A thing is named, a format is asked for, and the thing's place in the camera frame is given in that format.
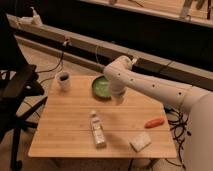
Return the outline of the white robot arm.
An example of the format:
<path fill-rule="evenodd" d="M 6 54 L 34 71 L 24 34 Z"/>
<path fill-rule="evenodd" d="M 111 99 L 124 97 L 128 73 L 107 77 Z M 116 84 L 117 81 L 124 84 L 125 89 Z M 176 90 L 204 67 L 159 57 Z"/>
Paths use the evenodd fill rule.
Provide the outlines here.
<path fill-rule="evenodd" d="M 185 136 L 184 143 L 185 171 L 213 171 L 213 92 L 132 72 L 134 63 L 135 59 L 120 56 L 104 68 L 111 95 L 122 98 L 129 87 L 187 114 L 190 135 Z"/>

